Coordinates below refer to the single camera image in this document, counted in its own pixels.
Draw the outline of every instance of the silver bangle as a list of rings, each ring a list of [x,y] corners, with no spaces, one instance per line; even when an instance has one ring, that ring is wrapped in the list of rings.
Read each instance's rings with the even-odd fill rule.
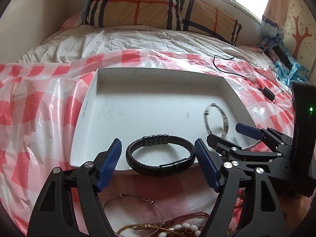
[[[228,125],[228,119],[227,119],[227,116],[225,114],[225,112],[219,107],[216,105],[216,103],[212,103],[211,105],[208,105],[204,111],[204,122],[205,122],[205,127],[206,127],[206,130],[207,130],[207,133],[208,134],[212,134],[212,131],[210,129],[210,126],[209,126],[209,123],[207,121],[207,116],[210,114],[210,108],[211,107],[216,107],[219,112],[222,114],[222,117],[223,117],[223,131],[222,131],[222,138],[225,139],[227,134],[228,134],[228,129],[229,129],[229,125]]]

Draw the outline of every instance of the black cable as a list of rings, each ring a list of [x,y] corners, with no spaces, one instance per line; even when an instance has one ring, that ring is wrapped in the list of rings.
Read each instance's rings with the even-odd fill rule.
[[[238,58],[238,57],[244,59],[244,56],[237,55],[237,56],[231,57],[231,58],[229,58],[229,59],[225,59],[225,58],[223,58],[223,57],[221,57],[221,56],[219,56],[219,55],[214,55],[213,64],[214,64],[214,66],[216,67],[216,69],[218,69],[219,71],[221,71],[221,72],[223,72],[223,73],[227,73],[227,74],[233,74],[233,75],[237,75],[237,76],[240,76],[240,77],[244,77],[244,78],[248,79],[252,84],[255,85],[255,83],[252,82],[251,79],[248,78],[248,77],[246,77],[246,76],[239,75],[239,74],[233,73],[233,72],[226,72],[226,71],[223,71],[223,70],[219,69],[219,68],[215,65],[215,57],[219,57],[219,58],[221,58],[221,59],[223,59],[223,60],[230,61],[230,60],[232,60],[232,59],[234,59],[234,58]],[[265,77],[265,78],[266,78],[267,80],[269,80],[272,84],[274,84],[277,88],[279,88],[282,92],[284,92],[279,86],[277,86],[275,83],[273,83],[269,78],[267,78],[265,75],[261,74],[255,67],[253,67],[253,68],[256,70],[256,72],[257,72],[259,75]]]
[[[244,77],[244,78],[248,79],[255,87],[257,87],[256,84],[255,84],[254,82],[252,82],[252,80],[251,80],[250,78],[246,77],[246,76],[243,76],[243,75],[240,75],[240,74],[237,74],[237,73],[233,73],[233,72],[227,72],[227,71],[224,71],[224,70],[219,69],[219,67],[217,67],[216,64],[215,64],[215,57],[219,57],[219,58],[221,58],[221,59],[223,59],[223,60],[230,61],[230,60],[232,60],[232,59],[234,59],[234,58],[237,58],[237,57],[242,57],[242,58],[244,58],[243,56],[237,55],[237,56],[234,56],[234,57],[232,57],[232,58],[225,59],[225,58],[223,58],[223,57],[221,57],[221,56],[219,56],[219,55],[214,55],[213,64],[214,64],[214,66],[216,67],[216,69],[217,69],[218,71],[223,72],[223,73],[226,73],[226,74],[233,74],[233,75],[236,75],[236,76]]]

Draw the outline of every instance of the plaid pillow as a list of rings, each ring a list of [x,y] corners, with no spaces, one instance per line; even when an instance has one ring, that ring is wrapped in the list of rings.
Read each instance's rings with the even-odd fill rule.
[[[183,30],[218,38],[232,45],[238,44],[242,29],[238,20],[202,0],[181,0]]]
[[[180,0],[91,0],[86,24],[94,27],[147,25],[183,29]]]

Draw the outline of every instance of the black bracelet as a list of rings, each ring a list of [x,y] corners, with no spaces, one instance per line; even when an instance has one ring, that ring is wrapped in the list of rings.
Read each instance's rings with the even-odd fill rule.
[[[188,158],[181,159],[168,164],[163,164],[160,166],[148,166],[142,164],[136,159],[134,159],[134,157],[132,156],[133,152],[139,149],[140,147],[168,143],[182,146],[190,152],[190,156]],[[137,141],[132,142],[126,149],[126,161],[128,165],[136,172],[147,176],[165,177],[180,173],[181,171],[192,166],[194,160],[195,153],[194,145],[192,143],[190,143],[186,139],[167,134],[145,136]]]

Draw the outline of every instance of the pink blanket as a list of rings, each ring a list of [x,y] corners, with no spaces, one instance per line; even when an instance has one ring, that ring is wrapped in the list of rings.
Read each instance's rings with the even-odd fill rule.
[[[258,127],[272,127],[293,135],[291,95],[277,87],[269,69],[256,70],[271,81],[245,61],[216,60],[223,70],[245,75],[260,88],[268,87],[276,94],[274,102],[267,100],[250,81],[220,73],[212,61],[213,58],[194,54],[123,50],[97,54],[72,64],[0,65],[0,201],[16,225],[27,232],[33,206],[51,170],[56,166],[70,169],[75,125],[97,68],[151,67],[223,76]],[[266,150],[259,146],[257,150]],[[165,220],[189,212],[209,213],[217,197],[198,167],[164,179],[114,176],[100,198],[105,201],[120,192],[155,200]],[[75,192],[74,197],[79,227],[86,232]],[[123,203],[123,212],[121,207],[109,207],[107,215],[114,230],[133,222],[157,221],[155,214],[142,209],[144,204]],[[123,216],[117,218],[115,212],[122,212]],[[231,227],[236,226],[238,218],[237,210]]]

